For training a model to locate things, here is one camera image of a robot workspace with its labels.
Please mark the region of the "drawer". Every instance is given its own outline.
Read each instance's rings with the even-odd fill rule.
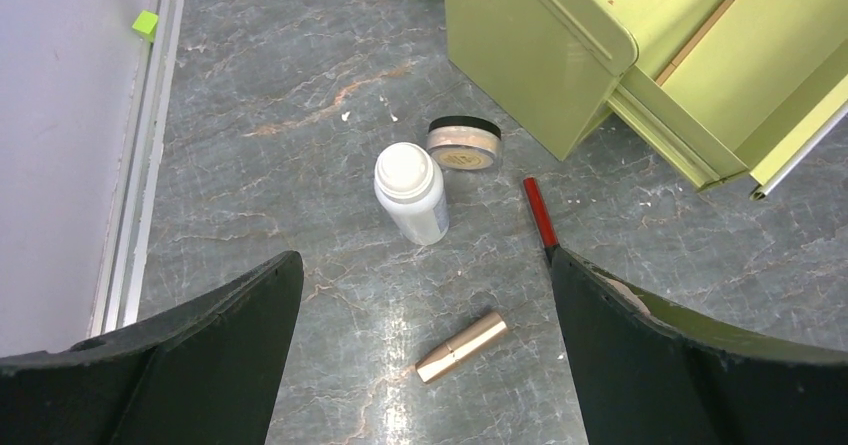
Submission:
[[[848,0],[735,0],[657,85],[724,2],[446,0],[448,54],[560,159],[612,111],[697,189],[761,198],[845,113]]]
[[[448,56],[557,158],[604,115],[636,63],[597,0],[445,0]]]
[[[762,198],[844,114],[845,11],[735,0],[662,87],[637,64],[610,106],[698,189],[748,173]]]

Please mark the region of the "white plastic bottle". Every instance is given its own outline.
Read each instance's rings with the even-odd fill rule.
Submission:
[[[380,153],[374,193],[413,243],[432,245],[447,233],[450,221],[442,170],[418,145],[399,142]]]

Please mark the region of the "cosmetic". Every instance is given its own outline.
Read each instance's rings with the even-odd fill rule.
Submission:
[[[374,194],[413,243],[432,245],[447,233],[450,219],[442,170],[418,145],[395,143],[380,153]]]
[[[424,383],[431,383],[491,345],[507,331],[509,328],[501,315],[489,312],[428,353],[415,364],[415,371]]]
[[[536,229],[542,239],[545,258],[548,261],[548,266],[550,266],[554,260],[554,252],[559,248],[559,239],[556,236],[554,226],[551,224],[551,216],[548,215],[548,207],[545,205],[545,199],[542,198],[538,182],[533,177],[527,177],[522,183],[524,184],[524,193],[527,195],[527,202],[530,204],[530,211],[533,213],[533,220],[536,222]]]
[[[438,118],[427,133],[427,152],[445,168],[494,168],[501,158],[501,129],[477,117]]]

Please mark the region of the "bottle cap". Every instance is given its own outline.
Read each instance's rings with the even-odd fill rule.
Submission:
[[[501,154],[501,129],[477,117],[437,118],[427,133],[427,151],[439,165],[455,170],[484,170]]]
[[[377,157],[377,185],[388,197],[412,200],[427,192],[433,183],[433,162],[418,145],[399,142]]]

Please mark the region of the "white wall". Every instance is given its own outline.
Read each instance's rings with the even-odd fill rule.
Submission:
[[[0,356],[86,336],[154,3],[0,0]]]

